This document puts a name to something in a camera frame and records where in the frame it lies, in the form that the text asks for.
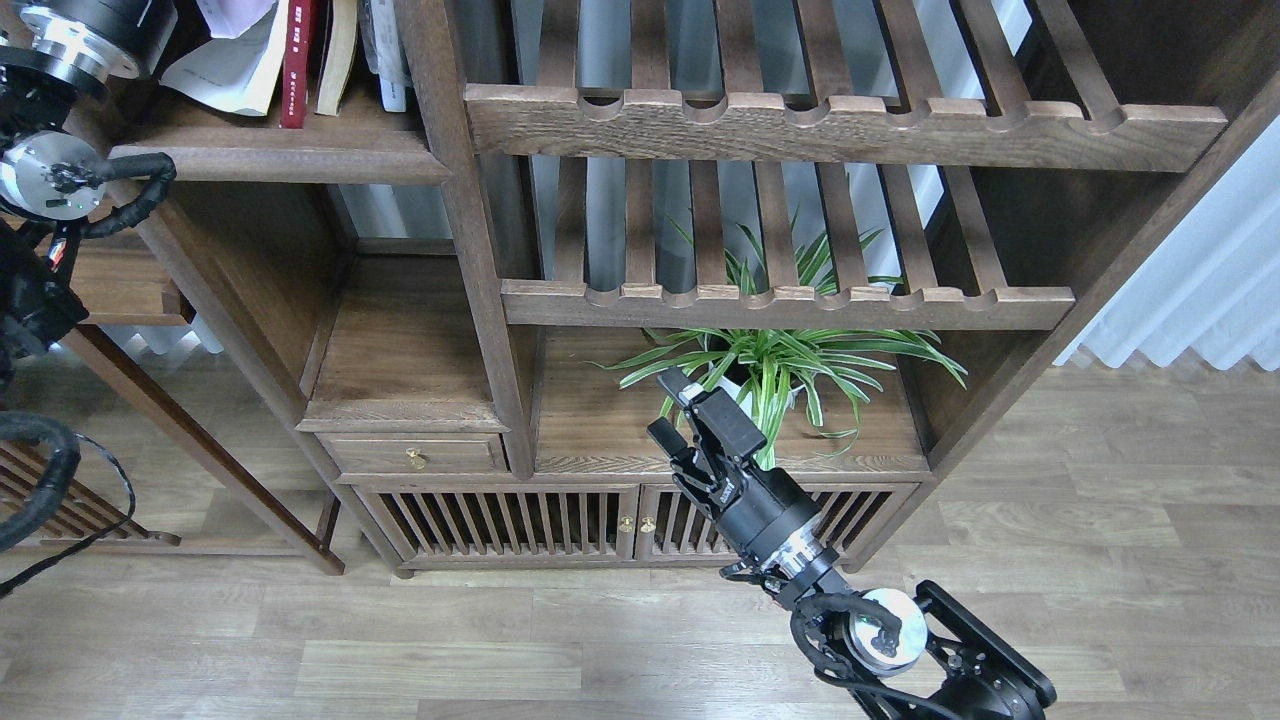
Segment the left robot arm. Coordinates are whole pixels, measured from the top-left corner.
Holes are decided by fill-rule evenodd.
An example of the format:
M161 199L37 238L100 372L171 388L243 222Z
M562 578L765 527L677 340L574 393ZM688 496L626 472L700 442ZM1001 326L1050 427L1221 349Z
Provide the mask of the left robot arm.
M165 152L106 159L64 124L110 77L147 78L177 26L172 1L17 1L28 46L4 44L3 383L88 315L70 288L83 240L138 225L177 178Z

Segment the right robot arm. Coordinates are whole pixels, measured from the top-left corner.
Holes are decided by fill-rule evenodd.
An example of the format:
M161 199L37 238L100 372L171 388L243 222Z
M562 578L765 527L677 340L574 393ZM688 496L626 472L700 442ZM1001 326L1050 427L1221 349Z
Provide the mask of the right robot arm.
M675 484L737 555L721 575L760 587L790 614L815 676L846 691L873 719L1042 719L1052 682L933 582L913 594L859 591L818 538L817 503L785 470L755 460L765 437L723 389L680 369L659 382L694 441L666 418L650 437Z

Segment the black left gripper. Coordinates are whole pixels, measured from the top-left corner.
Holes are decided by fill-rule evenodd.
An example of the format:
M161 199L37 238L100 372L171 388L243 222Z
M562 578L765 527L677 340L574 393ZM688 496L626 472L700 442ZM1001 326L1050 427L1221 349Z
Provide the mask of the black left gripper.
M17 1L32 49L97 79L154 76L177 26L173 1Z

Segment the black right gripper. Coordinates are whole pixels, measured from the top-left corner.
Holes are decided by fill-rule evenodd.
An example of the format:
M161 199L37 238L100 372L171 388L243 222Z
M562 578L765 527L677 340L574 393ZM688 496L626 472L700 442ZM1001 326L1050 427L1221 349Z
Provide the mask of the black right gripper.
M741 461L764 448L767 438L724 389L707 391L676 366L660 372L657 382L698 434L713 438L735 460L707 457L667 418L655 419L646 432L668 456L681 493L749 568L800 575L823 555L819 509L810 495L780 468Z

